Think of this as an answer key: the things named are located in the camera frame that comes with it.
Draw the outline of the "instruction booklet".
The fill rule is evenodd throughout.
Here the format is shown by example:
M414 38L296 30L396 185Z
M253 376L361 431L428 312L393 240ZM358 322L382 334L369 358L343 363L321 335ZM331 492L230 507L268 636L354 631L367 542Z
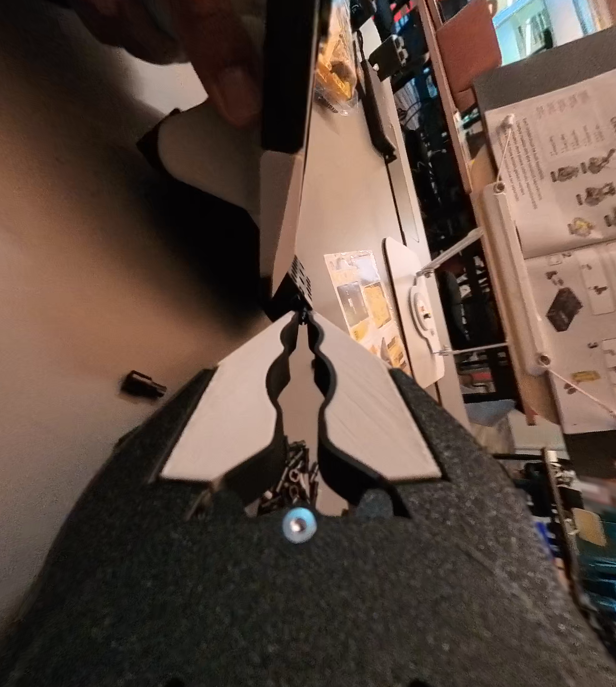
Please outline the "instruction booklet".
M616 69L486 112L521 357L565 434L616 430Z

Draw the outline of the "clear bag of yellow parts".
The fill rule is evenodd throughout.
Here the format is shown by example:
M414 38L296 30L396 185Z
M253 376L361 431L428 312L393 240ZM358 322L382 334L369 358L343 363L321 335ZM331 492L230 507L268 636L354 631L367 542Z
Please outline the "clear bag of yellow parts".
M315 67L315 101L340 116L357 102L356 69L350 1L328 1L326 33L320 39Z

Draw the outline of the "person's left hand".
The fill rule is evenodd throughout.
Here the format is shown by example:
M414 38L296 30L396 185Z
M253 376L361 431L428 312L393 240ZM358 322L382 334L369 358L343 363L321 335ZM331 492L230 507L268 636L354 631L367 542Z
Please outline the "person's left hand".
M62 1L103 45L147 63L189 63L217 113L230 125L257 123L262 68L231 1L164 1L171 29L143 1Z

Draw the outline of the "pile of black connector pins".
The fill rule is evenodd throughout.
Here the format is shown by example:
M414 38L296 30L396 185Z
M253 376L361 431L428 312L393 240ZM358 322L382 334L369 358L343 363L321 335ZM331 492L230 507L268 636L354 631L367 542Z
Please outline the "pile of black connector pins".
M310 458L309 447L303 440L286 446L285 466L275 486L261 496L256 515L293 507L315 506L319 491L319 466Z

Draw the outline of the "black office chair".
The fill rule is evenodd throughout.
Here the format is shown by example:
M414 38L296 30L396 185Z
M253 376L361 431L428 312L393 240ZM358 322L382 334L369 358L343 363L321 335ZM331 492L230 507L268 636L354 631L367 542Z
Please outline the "black office chair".
M450 342L454 349L470 347L473 337L472 312L464 304L456 276L449 271L438 271L439 295Z

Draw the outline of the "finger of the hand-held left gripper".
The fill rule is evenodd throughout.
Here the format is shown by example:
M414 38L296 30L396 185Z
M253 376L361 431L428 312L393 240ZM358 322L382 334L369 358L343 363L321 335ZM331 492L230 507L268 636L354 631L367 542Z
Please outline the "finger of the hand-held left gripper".
M303 150L266 150L261 156L259 272L267 299L275 296L294 261L304 167Z

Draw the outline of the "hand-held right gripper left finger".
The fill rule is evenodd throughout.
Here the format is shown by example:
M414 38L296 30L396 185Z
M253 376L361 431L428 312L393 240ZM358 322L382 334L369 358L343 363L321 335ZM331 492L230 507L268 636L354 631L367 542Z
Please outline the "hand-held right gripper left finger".
M276 485L286 460L278 399L301 323L299 313L287 313L206 371L160 478L223 483L242 500L258 500Z

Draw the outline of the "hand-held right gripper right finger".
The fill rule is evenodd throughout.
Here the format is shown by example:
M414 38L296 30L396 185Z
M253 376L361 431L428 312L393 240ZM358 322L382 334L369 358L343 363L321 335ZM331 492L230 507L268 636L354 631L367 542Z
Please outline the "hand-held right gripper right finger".
M402 383L406 374L317 313L306 317L314 380L323 395L317 419L323 481L347 502L379 490L401 502L400 485L442 478Z

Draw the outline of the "yellow grey sticker sheet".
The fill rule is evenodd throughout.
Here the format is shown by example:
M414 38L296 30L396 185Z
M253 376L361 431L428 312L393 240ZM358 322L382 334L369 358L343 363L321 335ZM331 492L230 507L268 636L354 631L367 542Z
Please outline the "yellow grey sticker sheet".
M371 251L324 255L352 339L389 367L412 375L403 336Z

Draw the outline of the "white book stand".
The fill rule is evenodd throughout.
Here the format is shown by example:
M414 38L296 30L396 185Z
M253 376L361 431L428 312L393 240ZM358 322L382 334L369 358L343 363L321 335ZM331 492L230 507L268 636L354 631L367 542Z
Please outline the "white book stand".
M491 145L486 112L568 87L614 69L616 28L593 34L520 63L502 67L477 81L476 92L497 172L492 181L481 184L482 191L477 196L484 207L481 227L472 230L467 238L425 266L410 248L403 247L391 238L386 239L384 244L395 297L401 308L402 327L407 339L411 365L422 386L426 387L440 380L445 374L445 362L451 363L455 355L481 349L479 346L472 348L470 345L465 349L451 350L443 346L440 340L441 326L434 321L428 296L433 287L435 268L461 249L472 247L479 239L486 240L487 248L493 255L495 273L501 280L501 286L496 289L499 296L504 298L504 328L509 338L507 343L489 344L487 348L512 348L510 356L517 373L527 376L530 382L543 381L550 385L546 375L529 374L521 357L517 318L519 302L508 290L507 262L501 259L500 241L497 238L498 204L489 196L494 190L500 191L501 185L498 184L500 167ZM420 304L424 304L430 312L431 318L428 320L422 320L418 316L417 308Z

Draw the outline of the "black charger adapter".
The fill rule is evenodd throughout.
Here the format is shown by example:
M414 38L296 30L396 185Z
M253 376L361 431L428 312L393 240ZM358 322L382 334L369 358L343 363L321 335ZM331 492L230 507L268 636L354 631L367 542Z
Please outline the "black charger adapter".
M370 54L367 61L380 82L396 76L408 62L404 39L398 34L390 35Z

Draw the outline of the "black flat power bank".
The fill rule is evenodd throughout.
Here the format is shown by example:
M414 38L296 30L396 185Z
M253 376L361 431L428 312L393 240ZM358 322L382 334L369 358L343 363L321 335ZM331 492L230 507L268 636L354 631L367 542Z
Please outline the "black flat power bank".
M363 106L370 141L384 162L389 164L397 160L397 148L385 130L381 81L366 58L360 60L359 67L359 98Z

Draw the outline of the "black perforated battery box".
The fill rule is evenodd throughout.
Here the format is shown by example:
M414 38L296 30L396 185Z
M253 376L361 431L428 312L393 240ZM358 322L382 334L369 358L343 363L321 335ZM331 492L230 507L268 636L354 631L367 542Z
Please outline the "black perforated battery box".
M261 279L261 306L270 322L288 313L305 313L313 309L312 285L303 263L297 255L279 284Z

